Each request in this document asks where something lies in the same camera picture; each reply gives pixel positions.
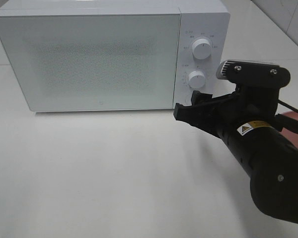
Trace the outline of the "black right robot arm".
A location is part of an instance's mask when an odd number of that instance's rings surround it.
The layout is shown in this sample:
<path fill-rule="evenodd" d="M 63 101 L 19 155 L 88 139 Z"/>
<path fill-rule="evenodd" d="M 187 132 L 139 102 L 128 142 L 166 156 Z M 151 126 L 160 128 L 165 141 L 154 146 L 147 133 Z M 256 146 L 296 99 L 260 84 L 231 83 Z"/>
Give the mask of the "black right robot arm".
<path fill-rule="evenodd" d="M 298 149 L 267 116 L 237 92 L 220 97 L 194 91 L 192 105 L 176 104 L 174 118 L 220 138 L 250 178 L 255 206 L 298 224 Z"/>

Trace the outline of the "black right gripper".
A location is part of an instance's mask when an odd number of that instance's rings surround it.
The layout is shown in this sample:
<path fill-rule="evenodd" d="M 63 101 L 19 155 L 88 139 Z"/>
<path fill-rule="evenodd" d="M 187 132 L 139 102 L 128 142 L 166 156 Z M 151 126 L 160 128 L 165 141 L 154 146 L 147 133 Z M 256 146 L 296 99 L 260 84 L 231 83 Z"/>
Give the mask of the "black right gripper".
<path fill-rule="evenodd" d="M 278 89 L 238 86 L 224 96 L 194 90 L 191 106 L 175 104 L 173 116 L 219 139 L 233 154 L 278 154 L 280 124 L 275 119 Z"/>

